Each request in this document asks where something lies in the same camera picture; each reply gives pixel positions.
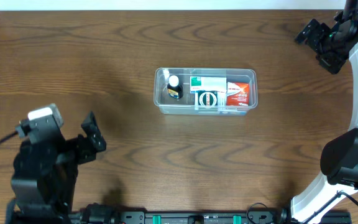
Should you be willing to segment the dark Woods syrup bottle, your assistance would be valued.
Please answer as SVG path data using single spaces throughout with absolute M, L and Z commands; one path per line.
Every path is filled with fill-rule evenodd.
M 179 78 L 176 75 L 171 75 L 168 79 L 167 93 L 174 99 L 183 97 L 183 88 L 180 85 Z

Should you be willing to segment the clear plastic container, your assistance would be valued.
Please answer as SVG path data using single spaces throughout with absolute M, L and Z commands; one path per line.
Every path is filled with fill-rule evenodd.
M 168 79 L 171 75 L 179 78 L 183 97 L 174 99 L 167 93 Z M 190 92 L 190 77 L 226 77 L 228 82 L 249 84 L 249 105 L 232 106 L 249 111 L 258 105 L 257 78 L 252 69 L 238 68 L 158 68 L 155 72 L 154 103 L 163 114 L 198 114 L 194 110 L 195 93 Z

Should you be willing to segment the red medicine box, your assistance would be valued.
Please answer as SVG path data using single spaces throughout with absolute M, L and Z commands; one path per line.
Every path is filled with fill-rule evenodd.
M 249 84 L 240 82 L 228 82 L 226 93 L 227 106 L 249 105 Z

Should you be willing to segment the white green medicine box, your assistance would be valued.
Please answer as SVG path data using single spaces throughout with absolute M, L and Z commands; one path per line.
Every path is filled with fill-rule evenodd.
M 227 91 L 226 77 L 190 77 L 190 92 L 197 91 L 217 91 L 225 93 Z

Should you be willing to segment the green Zam-Buk ointment box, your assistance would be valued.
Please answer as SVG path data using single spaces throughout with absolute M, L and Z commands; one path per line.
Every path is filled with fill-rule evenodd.
M 218 105 L 218 93 L 216 91 L 199 91 L 198 105 L 205 107 L 212 107 Z

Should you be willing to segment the blue white medicine box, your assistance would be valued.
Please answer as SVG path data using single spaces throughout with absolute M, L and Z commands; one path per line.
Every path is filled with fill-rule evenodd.
M 240 110 L 238 108 L 233 108 L 232 106 L 226 105 L 226 100 L 224 99 L 225 94 L 222 92 L 218 92 L 218 105 L 212 106 L 212 107 L 205 107 L 205 106 L 199 106 L 198 105 L 198 91 L 195 93 L 195 105 L 194 110 L 198 114 L 202 115 L 245 115 L 247 114 L 247 111 Z

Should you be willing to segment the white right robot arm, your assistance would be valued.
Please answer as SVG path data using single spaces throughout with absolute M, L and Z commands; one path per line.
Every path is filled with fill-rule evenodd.
M 319 64 L 332 74 L 350 62 L 353 74 L 352 118 L 349 130 L 325 145 L 320 173 L 281 212 L 248 209 L 244 215 L 225 215 L 233 223 L 350 223 L 348 213 L 334 206 L 358 192 L 358 1 L 348 1 L 335 16 L 335 25 L 311 20 L 295 37 L 316 52 Z

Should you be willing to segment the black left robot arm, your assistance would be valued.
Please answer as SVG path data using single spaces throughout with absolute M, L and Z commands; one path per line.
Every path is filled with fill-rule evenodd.
M 105 150 L 99 133 L 22 142 L 11 179 L 16 197 L 7 206 L 5 222 L 70 223 L 78 166 Z

